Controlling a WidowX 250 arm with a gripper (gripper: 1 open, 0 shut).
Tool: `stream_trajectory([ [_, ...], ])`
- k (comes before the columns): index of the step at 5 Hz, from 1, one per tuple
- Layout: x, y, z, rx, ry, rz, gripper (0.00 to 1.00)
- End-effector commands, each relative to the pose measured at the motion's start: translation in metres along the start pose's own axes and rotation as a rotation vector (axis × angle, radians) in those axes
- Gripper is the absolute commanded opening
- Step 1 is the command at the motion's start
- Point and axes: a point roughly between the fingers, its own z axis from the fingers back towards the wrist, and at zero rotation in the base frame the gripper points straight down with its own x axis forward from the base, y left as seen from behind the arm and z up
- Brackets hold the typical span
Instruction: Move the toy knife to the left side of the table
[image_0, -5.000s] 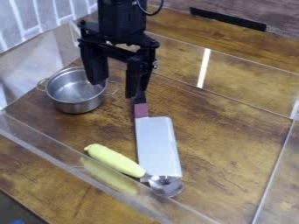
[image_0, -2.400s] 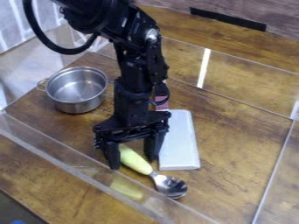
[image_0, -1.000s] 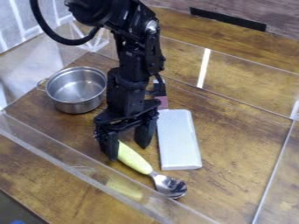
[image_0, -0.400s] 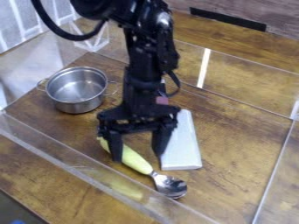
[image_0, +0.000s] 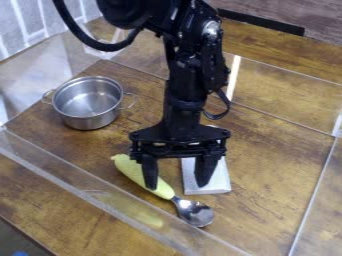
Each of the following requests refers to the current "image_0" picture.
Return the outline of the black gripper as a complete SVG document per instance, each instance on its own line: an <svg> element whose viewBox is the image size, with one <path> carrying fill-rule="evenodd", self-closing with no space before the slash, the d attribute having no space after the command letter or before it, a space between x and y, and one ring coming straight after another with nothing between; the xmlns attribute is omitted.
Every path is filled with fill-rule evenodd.
<svg viewBox="0 0 342 256"><path fill-rule="evenodd" d="M226 155L227 129L199 125L190 133L167 134L162 123L130 134L130 158L142 162L146 187L158 187L158 160L162 158L195 158L195 181L199 187L209 184L218 162Z"/></svg>

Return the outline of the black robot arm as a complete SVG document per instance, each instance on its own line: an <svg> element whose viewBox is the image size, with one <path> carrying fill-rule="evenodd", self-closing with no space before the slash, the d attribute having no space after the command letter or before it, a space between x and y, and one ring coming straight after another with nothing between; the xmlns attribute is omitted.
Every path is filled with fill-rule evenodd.
<svg viewBox="0 0 342 256"><path fill-rule="evenodd" d="M205 110L207 95L223 96L230 69L222 53L223 30L217 10L203 0L97 0L106 20L122 29L146 28L163 38L170 69L163 117L130 134L130 156L142 165L146 186L158 187L161 158L195 159L195 179L205 186L226 154L231 133L201 124L218 120Z"/></svg>

